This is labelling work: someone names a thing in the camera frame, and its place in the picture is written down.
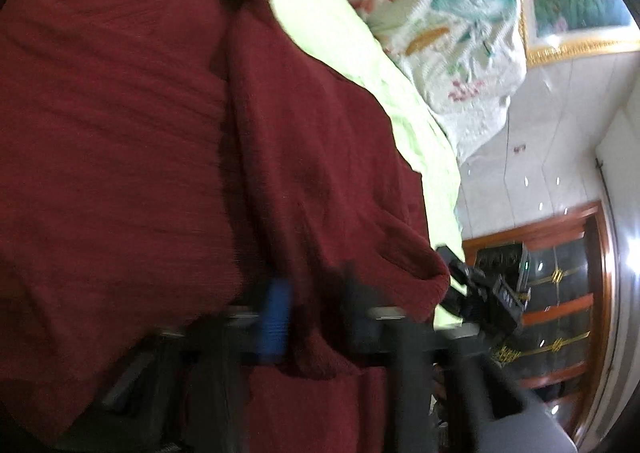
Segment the wooden glass door cabinet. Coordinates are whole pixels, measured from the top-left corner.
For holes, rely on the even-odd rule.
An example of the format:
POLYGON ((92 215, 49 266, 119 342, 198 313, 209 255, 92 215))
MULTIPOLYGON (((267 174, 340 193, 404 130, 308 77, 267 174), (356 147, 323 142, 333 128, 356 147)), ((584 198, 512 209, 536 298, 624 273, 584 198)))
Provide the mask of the wooden glass door cabinet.
POLYGON ((576 443, 596 403, 612 329, 614 249, 602 202, 463 243, 471 265, 500 265, 521 244, 530 295, 521 332, 497 358, 548 405, 576 443))

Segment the gold framed landscape painting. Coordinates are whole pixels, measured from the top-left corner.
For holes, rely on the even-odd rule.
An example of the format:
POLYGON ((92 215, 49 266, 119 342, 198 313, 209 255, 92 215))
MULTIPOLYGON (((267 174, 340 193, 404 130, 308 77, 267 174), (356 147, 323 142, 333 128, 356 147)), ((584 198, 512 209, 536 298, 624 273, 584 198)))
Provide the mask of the gold framed landscape painting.
POLYGON ((639 27, 623 0, 521 0, 527 66, 637 52, 639 27))

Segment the dark red knit hooded sweater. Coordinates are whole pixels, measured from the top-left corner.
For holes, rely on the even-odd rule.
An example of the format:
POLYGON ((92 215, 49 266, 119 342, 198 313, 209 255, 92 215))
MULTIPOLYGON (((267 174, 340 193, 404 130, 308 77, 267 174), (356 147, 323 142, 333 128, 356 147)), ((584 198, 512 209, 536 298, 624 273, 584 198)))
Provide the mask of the dark red knit hooded sweater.
POLYGON ((1 11, 1 405, 53 442, 149 333, 293 286, 250 373, 255 452, 377 452, 382 369, 330 338, 346 265, 428 321, 447 288, 422 179, 367 90, 269 0, 8 0, 1 11))

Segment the white floral lotus quilt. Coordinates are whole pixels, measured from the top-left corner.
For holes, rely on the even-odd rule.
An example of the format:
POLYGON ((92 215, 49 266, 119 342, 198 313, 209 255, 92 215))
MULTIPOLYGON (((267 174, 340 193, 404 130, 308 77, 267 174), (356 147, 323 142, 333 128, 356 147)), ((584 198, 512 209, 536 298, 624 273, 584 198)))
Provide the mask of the white floral lotus quilt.
POLYGON ((521 0, 347 0, 466 161, 524 81, 521 0))

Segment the light green bed sheet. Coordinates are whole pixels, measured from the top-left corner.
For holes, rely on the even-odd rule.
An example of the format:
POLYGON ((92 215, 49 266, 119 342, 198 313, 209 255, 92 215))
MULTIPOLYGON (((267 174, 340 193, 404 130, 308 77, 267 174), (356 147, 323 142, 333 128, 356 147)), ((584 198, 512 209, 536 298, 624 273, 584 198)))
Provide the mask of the light green bed sheet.
POLYGON ((399 153, 423 180, 426 231, 457 251, 454 203, 460 176, 454 152, 422 98, 346 0, 269 0, 290 38, 309 56, 371 92, 390 117, 399 153))

